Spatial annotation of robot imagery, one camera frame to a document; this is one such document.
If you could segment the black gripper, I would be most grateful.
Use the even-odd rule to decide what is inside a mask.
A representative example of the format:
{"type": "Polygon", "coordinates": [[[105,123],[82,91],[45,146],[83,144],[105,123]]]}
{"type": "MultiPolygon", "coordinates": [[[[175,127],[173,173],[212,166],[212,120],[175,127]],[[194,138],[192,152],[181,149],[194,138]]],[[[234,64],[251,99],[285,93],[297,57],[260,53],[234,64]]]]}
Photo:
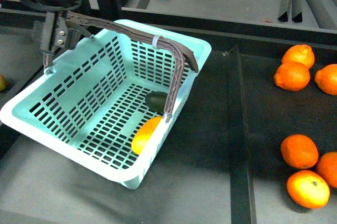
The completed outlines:
{"type": "Polygon", "coordinates": [[[42,26],[40,49],[55,54],[59,48],[73,50],[80,37],[91,38],[91,33],[74,19],[73,12],[47,12],[42,26]]]}

